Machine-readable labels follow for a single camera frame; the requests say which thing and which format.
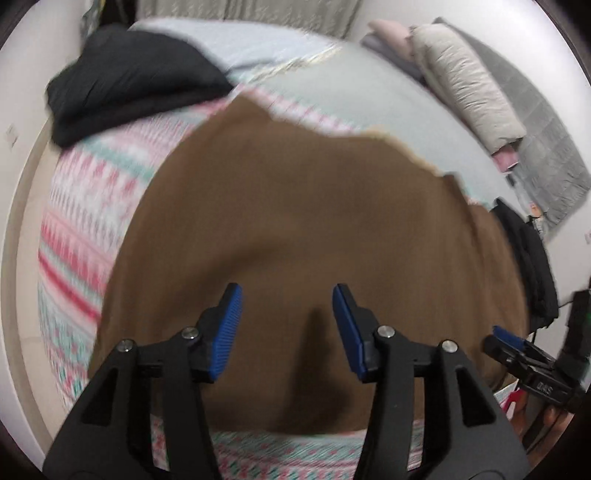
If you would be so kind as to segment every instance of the curtain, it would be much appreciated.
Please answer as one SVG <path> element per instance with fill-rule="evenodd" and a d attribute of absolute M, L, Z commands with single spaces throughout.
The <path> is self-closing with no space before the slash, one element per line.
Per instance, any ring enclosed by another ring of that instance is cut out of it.
<path fill-rule="evenodd" d="M 138 0 L 138 19 L 247 20 L 344 38 L 362 0 Z"/>

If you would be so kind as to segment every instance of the brown cloth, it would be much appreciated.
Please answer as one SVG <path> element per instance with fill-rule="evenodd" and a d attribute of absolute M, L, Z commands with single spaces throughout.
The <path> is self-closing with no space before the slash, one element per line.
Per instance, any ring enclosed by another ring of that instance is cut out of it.
<path fill-rule="evenodd" d="M 168 339 L 243 287 L 226 371 L 202 387 L 214 430 L 367 427 L 374 389 L 349 370 L 331 308 L 360 306 L 411 340 L 454 339 L 489 382 L 493 325 L 527 326 L 502 228 L 397 143 L 329 138 L 238 97 L 184 140 L 132 219 L 106 292 L 90 373 L 122 338 Z M 421 398 L 416 407 L 421 408 Z"/>

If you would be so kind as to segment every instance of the black cloth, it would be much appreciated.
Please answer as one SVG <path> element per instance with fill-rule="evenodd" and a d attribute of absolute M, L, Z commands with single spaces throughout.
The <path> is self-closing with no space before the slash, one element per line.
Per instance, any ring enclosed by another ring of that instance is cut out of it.
<path fill-rule="evenodd" d="M 109 25 L 47 86 L 52 139 L 78 140 L 155 113 L 226 96 L 224 74 L 188 43 Z"/>
<path fill-rule="evenodd" d="M 519 266 L 530 311 L 530 333 L 547 327 L 558 317 L 558 297 L 544 244 L 532 224 L 501 199 L 492 209 L 501 222 Z"/>

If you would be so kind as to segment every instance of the gray comforter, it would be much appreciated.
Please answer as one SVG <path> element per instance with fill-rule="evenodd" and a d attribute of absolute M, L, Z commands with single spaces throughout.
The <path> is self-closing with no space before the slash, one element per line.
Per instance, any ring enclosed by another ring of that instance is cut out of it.
<path fill-rule="evenodd" d="M 446 23 L 438 18 L 436 22 Z M 585 167 L 566 127 L 538 89 L 508 60 L 454 28 L 474 48 L 511 101 L 527 135 L 517 147 L 515 175 L 555 227 L 591 189 Z"/>

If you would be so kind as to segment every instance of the pink cloth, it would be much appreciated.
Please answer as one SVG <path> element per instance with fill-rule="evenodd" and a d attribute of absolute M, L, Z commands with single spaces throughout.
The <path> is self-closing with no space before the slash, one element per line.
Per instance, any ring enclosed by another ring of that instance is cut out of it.
<path fill-rule="evenodd" d="M 394 20 L 372 20 L 368 25 L 404 60 L 414 62 L 413 44 L 410 42 L 411 31 L 408 27 Z"/>
<path fill-rule="evenodd" d="M 492 155 L 492 160 L 501 173 L 507 172 L 519 163 L 519 155 L 510 145 L 505 145 Z"/>

